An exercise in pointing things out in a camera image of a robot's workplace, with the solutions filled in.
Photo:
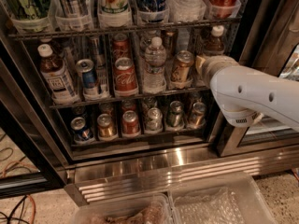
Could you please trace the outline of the yellow taped gripper finger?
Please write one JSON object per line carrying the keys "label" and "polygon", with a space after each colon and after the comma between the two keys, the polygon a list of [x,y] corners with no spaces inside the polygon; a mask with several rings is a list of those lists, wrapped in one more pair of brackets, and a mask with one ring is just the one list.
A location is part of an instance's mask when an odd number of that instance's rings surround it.
{"label": "yellow taped gripper finger", "polygon": [[195,68],[200,76],[206,73],[206,58],[202,56],[197,56],[195,61]]}

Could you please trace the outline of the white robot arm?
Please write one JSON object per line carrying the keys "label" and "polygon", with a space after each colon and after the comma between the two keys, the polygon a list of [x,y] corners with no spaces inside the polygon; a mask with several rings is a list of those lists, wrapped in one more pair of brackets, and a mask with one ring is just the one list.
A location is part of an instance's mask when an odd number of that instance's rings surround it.
{"label": "white robot arm", "polygon": [[196,71],[226,120],[248,128],[263,115],[299,131],[299,82],[268,75],[228,56],[196,58]]}

